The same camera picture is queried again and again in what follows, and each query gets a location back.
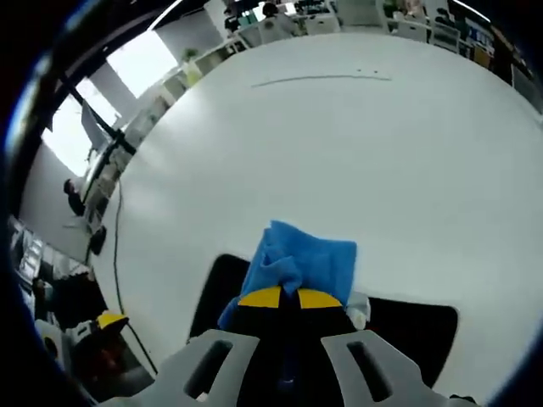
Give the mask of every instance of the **gray line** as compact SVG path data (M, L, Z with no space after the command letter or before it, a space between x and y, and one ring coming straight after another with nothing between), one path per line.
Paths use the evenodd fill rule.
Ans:
M291 82L291 81L304 81L306 79L373 79L375 81L392 81L390 78L382 78L378 76L368 76L368 75L312 75L312 76L295 76L293 78L287 79L277 79L275 81L268 81L253 85L252 87L262 87L268 85L274 85L281 82Z

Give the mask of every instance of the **cable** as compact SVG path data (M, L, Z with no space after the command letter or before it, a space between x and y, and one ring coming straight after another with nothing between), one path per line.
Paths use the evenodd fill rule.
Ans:
M117 206L117 215L115 216L115 245L114 245L114 252L113 252L113 272L115 275L115 290L117 292L117 301L119 302L119 309L120 312L124 315L125 314L125 307L122 304L122 299L120 297L120 286L119 286L119 271L117 270L117 248L119 247L119 218L120 218L120 207L122 206L122 186L119 182L119 205ZM153 361L151 360L151 357L147 353L147 350L145 350L145 347L142 344L141 339L136 334L136 331L134 331L134 328L132 325L130 325L130 322L126 324L128 326L128 329L132 331L132 334L136 338L137 344L142 349L143 354L145 355L145 358L147 359L147 362L151 365L151 368L153 369L153 372L155 375L159 374L159 371L157 371L156 366L154 365Z

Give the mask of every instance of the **white table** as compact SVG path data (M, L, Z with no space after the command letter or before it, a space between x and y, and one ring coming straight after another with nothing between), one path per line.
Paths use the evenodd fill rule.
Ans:
M250 259L279 219L357 241L358 291L456 307L434 388L487 402L543 310L543 134L531 109L473 62L392 36L307 36L230 58L121 177L120 291L155 364L187 340L216 256ZM118 198L117 187L93 259L113 310Z

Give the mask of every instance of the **blue towel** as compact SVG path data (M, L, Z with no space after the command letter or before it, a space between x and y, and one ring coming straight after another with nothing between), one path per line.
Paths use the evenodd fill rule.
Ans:
M222 311L219 327L227 326L241 297L274 286L282 286L289 295L300 287L322 291L346 306L355 260L354 242L319 239L272 220L256 249L241 294Z

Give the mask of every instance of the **black mat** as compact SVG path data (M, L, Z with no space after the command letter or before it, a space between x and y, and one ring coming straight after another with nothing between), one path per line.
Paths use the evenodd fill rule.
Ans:
M230 254L217 258L204 286L190 337L216 328L228 302L239 295L249 262ZM432 387L443 369L456 334L458 314L452 307L403 303L370 298L372 320L368 328L392 344L420 367Z

